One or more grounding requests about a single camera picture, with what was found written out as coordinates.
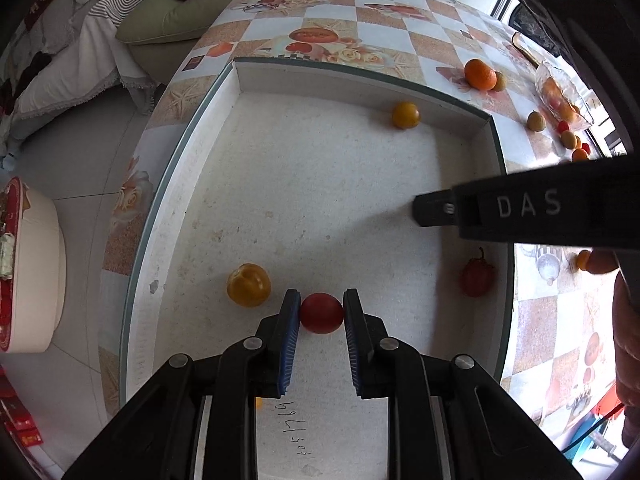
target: cable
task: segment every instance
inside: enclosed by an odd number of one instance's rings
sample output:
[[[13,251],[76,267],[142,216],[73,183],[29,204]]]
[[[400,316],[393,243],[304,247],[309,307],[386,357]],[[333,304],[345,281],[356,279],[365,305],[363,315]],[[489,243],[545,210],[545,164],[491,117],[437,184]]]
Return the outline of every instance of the cable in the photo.
[[[587,438],[593,431],[597,430],[600,426],[602,426],[605,422],[607,422],[612,416],[614,416],[617,412],[619,412],[625,405],[620,402],[613,410],[611,410],[607,415],[603,416],[598,422],[596,422],[593,426],[591,426],[587,431],[581,434],[577,440],[574,440],[571,444],[565,447],[561,453],[565,454],[570,449],[573,449],[575,446],[580,444],[585,438]]]

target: red box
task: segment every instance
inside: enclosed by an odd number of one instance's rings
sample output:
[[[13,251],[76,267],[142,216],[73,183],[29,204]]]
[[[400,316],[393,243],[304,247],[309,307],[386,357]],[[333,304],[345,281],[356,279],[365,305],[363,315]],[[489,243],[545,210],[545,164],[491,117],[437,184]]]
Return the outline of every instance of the red box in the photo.
[[[32,430],[36,427],[31,413],[29,413],[29,410],[25,408],[24,404],[20,399],[18,399],[18,397],[0,399],[0,404],[2,404],[4,412],[7,414],[9,420],[17,431]]]
[[[16,435],[24,447],[39,446],[42,444],[42,437],[38,428],[32,430],[16,431]]]
[[[14,387],[11,386],[9,379],[5,375],[0,375],[0,399],[8,399],[15,396]]]

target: metal bolt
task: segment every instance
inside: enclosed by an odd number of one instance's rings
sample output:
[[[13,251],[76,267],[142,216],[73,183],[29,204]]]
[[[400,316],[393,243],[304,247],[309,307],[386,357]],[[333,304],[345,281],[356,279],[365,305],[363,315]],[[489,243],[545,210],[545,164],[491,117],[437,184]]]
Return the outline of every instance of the metal bolt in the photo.
[[[169,358],[169,366],[171,368],[182,368],[189,362],[189,357],[186,354],[176,354]]]
[[[463,370],[470,370],[476,364],[474,359],[468,355],[459,355],[454,362],[458,368]]]
[[[396,350],[399,346],[398,340],[392,337],[385,337],[380,340],[380,348],[383,350]]]
[[[262,346],[262,339],[259,337],[248,337],[242,344],[247,350],[257,350]]]

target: checkered tablecloth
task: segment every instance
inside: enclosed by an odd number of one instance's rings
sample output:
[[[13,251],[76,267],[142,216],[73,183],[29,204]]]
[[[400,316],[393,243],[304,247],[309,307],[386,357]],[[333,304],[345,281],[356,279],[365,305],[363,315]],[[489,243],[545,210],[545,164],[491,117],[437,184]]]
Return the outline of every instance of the checkered tablecloth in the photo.
[[[100,332],[108,410],[117,409],[124,294],[152,194],[188,121],[229,60],[319,60],[446,92],[492,114],[508,171],[521,171],[555,164],[569,153],[537,97],[533,68],[511,44],[513,32],[453,0],[234,0],[185,58],[160,99],[113,212],[100,306],[111,313]],[[468,86],[463,67],[476,57],[506,76],[506,90],[480,92]],[[547,116],[549,129],[526,129],[532,110]],[[574,252],[516,247],[513,323],[502,386],[548,434],[564,430],[614,380],[612,276],[575,272],[570,265]],[[561,269],[550,279],[543,267],[553,267],[553,262]]]

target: person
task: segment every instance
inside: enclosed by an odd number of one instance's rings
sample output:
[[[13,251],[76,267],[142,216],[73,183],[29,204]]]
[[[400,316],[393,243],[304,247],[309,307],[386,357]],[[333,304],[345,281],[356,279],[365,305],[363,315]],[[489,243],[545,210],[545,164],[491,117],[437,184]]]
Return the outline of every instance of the person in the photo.
[[[605,274],[617,268],[618,261],[610,251],[596,249],[587,262],[591,274]],[[631,307],[620,272],[613,291],[612,319],[616,393],[625,405],[622,443],[631,447],[640,434],[640,316]]]

